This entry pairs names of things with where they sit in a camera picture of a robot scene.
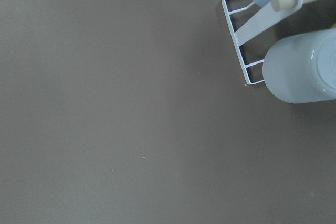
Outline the grey blue cup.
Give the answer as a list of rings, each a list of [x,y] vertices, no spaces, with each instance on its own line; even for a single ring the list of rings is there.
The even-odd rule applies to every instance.
[[[268,90],[288,103],[335,99],[335,29],[286,37],[267,52],[262,75]]]

